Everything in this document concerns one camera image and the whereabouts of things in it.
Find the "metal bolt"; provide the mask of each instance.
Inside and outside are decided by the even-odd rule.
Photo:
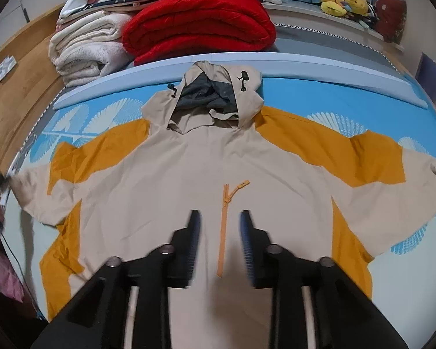
[[[114,267],[116,267],[116,266],[119,266],[119,265],[121,264],[121,262],[123,262],[123,260],[121,260],[121,258],[116,257],[116,256],[113,256],[113,257],[110,257],[110,258],[106,261],[106,264],[107,264],[109,267],[114,268]]]
[[[334,266],[334,261],[329,257],[322,257],[320,258],[320,265],[325,268],[331,268]]]
[[[171,244],[165,244],[160,248],[161,254],[171,254],[174,252],[174,247]]]
[[[266,251],[270,254],[278,254],[283,251],[283,249],[278,244],[270,244],[266,247]]]

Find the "folded red comforter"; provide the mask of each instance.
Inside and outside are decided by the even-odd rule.
[[[125,27],[135,65],[207,52],[260,51],[276,31],[258,0],[160,0]]]

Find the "hooded jacket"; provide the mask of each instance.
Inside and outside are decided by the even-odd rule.
[[[50,318],[108,257],[145,256],[191,209],[202,232],[191,287],[170,290],[177,348],[267,346],[271,291],[246,279],[242,210],[296,256],[332,257],[371,297],[368,263],[436,215],[436,159],[264,106],[260,84],[250,66],[197,62],[143,119],[14,176],[22,208],[60,232],[40,263]],[[215,95],[185,103],[194,93]]]

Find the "dark red pillow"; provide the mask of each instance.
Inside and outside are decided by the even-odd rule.
[[[204,52],[260,51],[276,31],[258,0],[160,0],[125,27],[135,65]]]
[[[375,5],[379,18],[375,30],[385,42],[399,44],[407,18],[407,3],[403,0],[377,0]]]

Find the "bed sheet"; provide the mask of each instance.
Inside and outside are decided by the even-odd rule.
[[[427,102],[421,89],[412,85]],[[23,168],[49,162],[62,141],[80,146],[115,125],[140,118],[140,107],[163,89],[166,84],[144,86],[56,111],[26,154]],[[266,105],[307,117],[345,136],[372,130],[392,137],[404,147],[436,157],[436,113],[432,107],[427,110],[366,90],[297,79],[264,78],[258,92]],[[32,222],[35,249],[29,254],[26,245],[20,243],[23,237],[14,237],[17,234],[12,228],[13,224],[25,226],[23,216],[11,196],[6,209],[6,238],[18,252],[23,247],[18,257],[32,273],[31,283],[45,315],[38,262],[57,233],[54,228]],[[410,349],[421,348],[436,329],[436,217],[378,256],[369,269],[373,302]]]

